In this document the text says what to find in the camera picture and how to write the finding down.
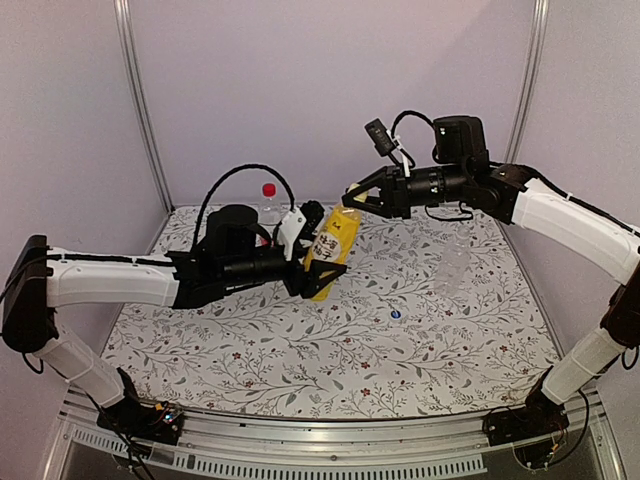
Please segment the yellow juice bottle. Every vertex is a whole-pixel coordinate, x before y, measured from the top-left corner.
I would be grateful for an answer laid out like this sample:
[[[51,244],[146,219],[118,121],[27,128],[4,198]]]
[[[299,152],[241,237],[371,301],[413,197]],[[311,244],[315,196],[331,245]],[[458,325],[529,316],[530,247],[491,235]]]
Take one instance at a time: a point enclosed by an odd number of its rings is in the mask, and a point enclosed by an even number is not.
[[[345,265],[361,224],[362,213],[338,204],[320,227],[304,259],[306,271],[313,261]]]

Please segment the red cap water bottle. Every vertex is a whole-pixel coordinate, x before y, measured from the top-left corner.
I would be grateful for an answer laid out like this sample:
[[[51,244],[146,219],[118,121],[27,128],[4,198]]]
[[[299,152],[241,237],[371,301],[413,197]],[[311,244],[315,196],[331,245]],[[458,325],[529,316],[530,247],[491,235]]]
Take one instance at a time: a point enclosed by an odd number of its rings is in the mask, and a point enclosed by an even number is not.
[[[281,219],[281,205],[277,199],[277,188],[273,183],[262,186],[262,198],[259,205],[259,222],[264,226],[275,226]]]

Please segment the clear plastic bottle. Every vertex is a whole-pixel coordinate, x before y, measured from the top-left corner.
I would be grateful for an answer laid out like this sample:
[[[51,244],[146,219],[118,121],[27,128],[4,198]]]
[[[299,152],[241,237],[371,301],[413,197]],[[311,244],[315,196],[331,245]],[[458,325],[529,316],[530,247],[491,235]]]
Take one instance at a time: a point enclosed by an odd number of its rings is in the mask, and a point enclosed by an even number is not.
[[[434,291],[443,297],[454,296],[469,265],[471,229],[459,227],[443,250],[434,276]]]

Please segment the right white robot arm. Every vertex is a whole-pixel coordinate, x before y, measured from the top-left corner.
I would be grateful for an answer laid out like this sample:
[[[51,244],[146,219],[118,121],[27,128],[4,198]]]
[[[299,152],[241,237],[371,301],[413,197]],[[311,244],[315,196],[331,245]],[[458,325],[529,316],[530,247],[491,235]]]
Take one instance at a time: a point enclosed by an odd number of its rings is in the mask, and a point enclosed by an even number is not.
[[[477,117],[440,117],[430,126],[435,166],[410,168],[394,161],[358,181],[343,195],[343,204],[383,218],[408,219],[414,207],[460,202],[556,241],[618,284],[599,327],[527,395],[517,427],[537,436],[572,395],[639,345],[639,230],[561,190],[532,167],[491,161]]]

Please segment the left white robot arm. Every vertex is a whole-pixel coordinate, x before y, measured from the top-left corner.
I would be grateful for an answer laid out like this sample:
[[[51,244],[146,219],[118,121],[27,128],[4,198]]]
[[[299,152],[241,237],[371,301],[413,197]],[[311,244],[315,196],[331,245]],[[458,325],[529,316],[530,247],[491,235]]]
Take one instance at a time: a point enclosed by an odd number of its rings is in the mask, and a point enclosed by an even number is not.
[[[1,337],[11,350],[33,355],[83,389],[126,433],[141,433],[149,421],[169,421],[165,408],[142,405],[122,369],[103,362],[56,325],[56,308],[136,303],[192,310],[270,282],[282,282],[291,296],[310,299],[346,271],[335,261],[302,261],[301,243],[311,239],[323,214],[319,203],[309,201],[287,212],[269,232],[255,209],[227,205],[200,216],[206,230],[195,233],[190,250],[155,256],[70,252],[33,235],[1,295]]]

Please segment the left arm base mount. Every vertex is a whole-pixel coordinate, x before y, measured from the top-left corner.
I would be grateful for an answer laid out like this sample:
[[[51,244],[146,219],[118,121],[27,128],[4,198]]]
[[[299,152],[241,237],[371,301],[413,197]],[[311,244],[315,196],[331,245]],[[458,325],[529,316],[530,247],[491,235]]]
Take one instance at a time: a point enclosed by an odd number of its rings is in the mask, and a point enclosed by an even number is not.
[[[131,377],[121,368],[116,371],[124,386],[124,398],[100,410],[97,425],[123,436],[177,445],[184,425],[184,411],[178,405],[161,401],[144,405]]]

